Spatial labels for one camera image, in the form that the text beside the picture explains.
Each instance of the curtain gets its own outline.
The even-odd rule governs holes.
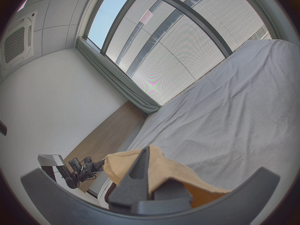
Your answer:
[[[86,40],[77,38],[76,48],[91,62],[91,64],[121,92],[128,100],[147,114],[157,111],[161,105],[149,97],[121,69],[92,48]]]

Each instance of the yellow cloth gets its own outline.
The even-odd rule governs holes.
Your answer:
[[[166,158],[160,148],[153,145],[149,147],[148,192],[150,197],[153,191],[169,179],[182,182],[193,195],[192,208],[209,203],[230,192],[202,181],[189,167]],[[118,152],[105,157],[103,169],[117,186],[141,150]]]

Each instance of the air conditioner grille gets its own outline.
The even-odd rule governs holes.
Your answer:
[[[24,36],[25,28],[20,27],[6,38],[4,42],[4,57],[6,63],[9,63],[15,57],[24,52]]]

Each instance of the blue sky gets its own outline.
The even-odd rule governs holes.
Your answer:
[[[88,34],[99,48],[102,48],[105,37],[115,17],[127,0],[104,0]]]

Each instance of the tan fabric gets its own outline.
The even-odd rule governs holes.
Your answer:
[[[166,158],[160,148],[153,145],[149,147],[148,192],[150,196],[153,191],[169,179],[182,182],[190,191],[193,195],[192,207],[209,203],[230,192],[202,181],[189,167]],[[103,169],[117,186],[141,150],[118,152],[108,154],[105,157]]]

